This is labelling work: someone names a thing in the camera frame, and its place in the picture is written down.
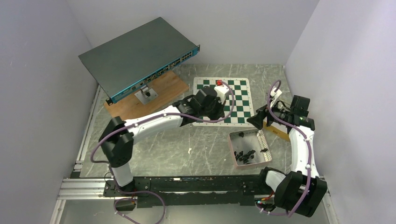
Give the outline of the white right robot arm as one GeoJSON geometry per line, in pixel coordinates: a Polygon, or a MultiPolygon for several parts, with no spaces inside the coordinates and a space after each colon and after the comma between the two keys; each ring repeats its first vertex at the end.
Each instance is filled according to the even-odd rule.
{"type": "Polygon", "coordinates": [[[287,128],[292,152],[290,172],[265,168],[257,187],[264,194],[273,191],[274,206],[286,210],[288,216],[297,213],[311,217],[327,192],[327,183],[320,179],[314,161],[315,123],[308,116],[309,103],[309,98],[295,95],[290,107],[278,108],[279,100],[268,97],[268,103],[247,119],[259,130],[274,122],[287,128]]]}

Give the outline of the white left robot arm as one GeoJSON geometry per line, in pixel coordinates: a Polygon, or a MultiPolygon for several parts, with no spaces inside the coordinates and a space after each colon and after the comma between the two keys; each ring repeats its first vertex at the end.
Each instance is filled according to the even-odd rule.
{"type": "Polygon", "coordinates": [[[110,120],[102,133],[98,147],[106,156],[104,163],[115,178],[116,190],[122,196],[134,190],[134,177],[129,162],[133,146],[139,141],[168,129],[182,127],[197,121],[217,123],[227,118],[224,106],[232,98],[232,88],[220,83],[204,87],[165,109],[137,119],[122,120],[119,116],[110,120]]]}

